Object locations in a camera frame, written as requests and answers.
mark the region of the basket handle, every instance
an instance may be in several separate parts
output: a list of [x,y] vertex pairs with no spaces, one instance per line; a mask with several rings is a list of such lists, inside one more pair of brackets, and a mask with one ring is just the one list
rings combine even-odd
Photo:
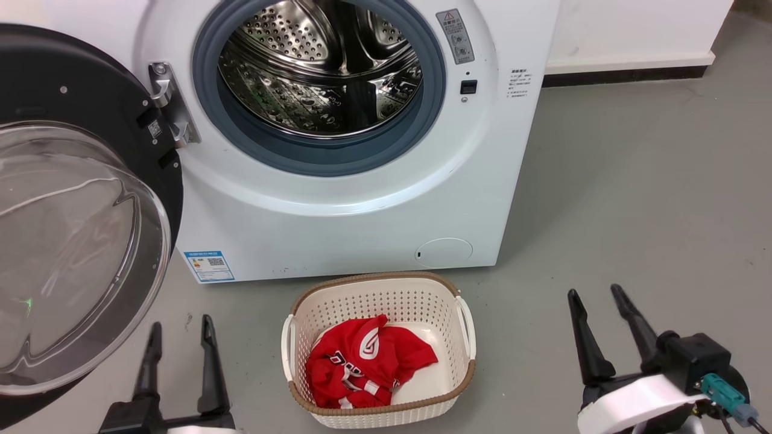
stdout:
[[287,381],[295,378],[295,316],[290,314],[282,328],[282,365]]
[[461,322],[461,332],[464,335],[466,355],[469,356],[469,360],[474,360],[477,357],[477,336],[475,323],[472,321],[472,312],[469,311],[469,305],[461,296],[457,296],[455,299],[459,302],[459,321]]

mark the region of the white wall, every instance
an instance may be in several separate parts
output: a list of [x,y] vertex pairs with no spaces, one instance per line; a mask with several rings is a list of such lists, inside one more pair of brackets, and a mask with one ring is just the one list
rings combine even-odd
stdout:
[[710,46],[731,5],[732,0],[563,0],[547,73],[709,65]]

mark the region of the red clothing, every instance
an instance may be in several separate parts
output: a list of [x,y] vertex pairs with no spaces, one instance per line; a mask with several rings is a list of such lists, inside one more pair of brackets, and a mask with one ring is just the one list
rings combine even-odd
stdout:
[[314,400],[325,409],[391,404],[391,388],[437,362],[432,346],[386,315],[348,320],[329,329],[306,362]]

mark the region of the cable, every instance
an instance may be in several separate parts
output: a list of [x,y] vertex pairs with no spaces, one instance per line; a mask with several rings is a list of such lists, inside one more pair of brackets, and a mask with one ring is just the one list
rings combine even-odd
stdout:
[[767,431],[766,429],[764,429],[764,427],[763,427],[763,426],[761,426],[761,424],[759,423],[759,421],[757,421],[756,419],[754,419],[754,418],[748,418],[748,423],[750,423],[750,425],[751,425],[751,426],[753,426],[753,427],[754,427],[754,428],[755,428],[755,429],[756,429],[758,432],[760,432],[761,434],[770,434],[770,433],[769,433],[769,431]]
[[721,418],[721,423],[724,425],[724,429],[728,434],[734,434],[734,431],[732,430],[732,427],[729,425],[729,421],[726,420],[726,415],[724,414],[724,410],[722,408],[718,408],[719,411],[719,417]]

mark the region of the door hinge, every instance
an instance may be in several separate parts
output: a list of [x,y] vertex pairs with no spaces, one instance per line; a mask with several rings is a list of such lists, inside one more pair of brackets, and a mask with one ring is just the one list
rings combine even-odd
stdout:
[[193,124],[193,118],[185,105],[169,62],[152,62],[147,66],[147,71],[153,87],[151,98],[169,123],[176,146],[201,143],[201,137]]

